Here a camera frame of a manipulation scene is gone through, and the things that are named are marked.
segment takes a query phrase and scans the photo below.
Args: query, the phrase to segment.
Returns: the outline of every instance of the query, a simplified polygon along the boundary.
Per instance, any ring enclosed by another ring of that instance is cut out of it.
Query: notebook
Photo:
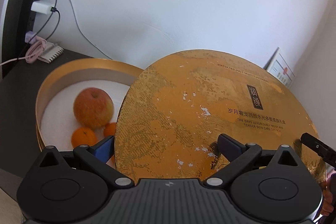
[[[37,59],[49,64],[60,56],[63,51],[64,49],[58,46],[58,44],[47,42],[44,52]]]

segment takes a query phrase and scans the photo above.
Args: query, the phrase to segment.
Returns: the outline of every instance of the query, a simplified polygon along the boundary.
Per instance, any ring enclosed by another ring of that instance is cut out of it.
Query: table
[[[36,139],[35,99],[43,80],[60,65],[89,56],[64,50],[50,64],[24,60],[0,82],[0,168],[24,177],[40,153]]]

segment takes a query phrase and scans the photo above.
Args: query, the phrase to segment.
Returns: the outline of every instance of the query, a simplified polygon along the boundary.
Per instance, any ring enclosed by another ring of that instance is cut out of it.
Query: apple
[[[76,120],[91,129],[102,127],[113,116],[113,101],[103,90],[87,88],[82,90],[73,103]]]

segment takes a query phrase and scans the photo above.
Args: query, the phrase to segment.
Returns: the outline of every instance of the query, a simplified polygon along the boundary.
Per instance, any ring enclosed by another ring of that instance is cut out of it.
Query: wall
[[[329,0],[73,0],[79,24],[113,59],[145,68],[172,52],[207,48],[229,52],[259,66],[280,47],[294,69],[314,43]],[[68,0],[50,41],[103,57],[75,26]],[[46,20],[36,18],[35,30]],[[56,24],[55,15],[42,35]]]
[[[318,43],[295,78],[291,91],[315,124],[320,139],[336,149],[336,0]]]

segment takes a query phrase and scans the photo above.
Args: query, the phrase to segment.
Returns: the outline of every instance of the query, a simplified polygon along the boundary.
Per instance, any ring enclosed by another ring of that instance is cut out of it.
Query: worn gold surface
[[[39,148],[45,147],[40,130],[44,109],[49,101],[62,89],[85,80],[109,80],[132,85],[142,69],[107,59],[83,58],[65,63],[53,70],[43,81],[35,103],[36,137]]]
[[[254,108],[247,85],[256,88],[263,110]],[[227,53],[184,51],[158,60],[130,87],[117,120],[115,163],[135,181],[203,180],[228,164],[213,150],[226,133],[263,149],[289,144],[324,181],[324,162],[298,140],[305,132],[318,137],[301,104],[268,72]]]

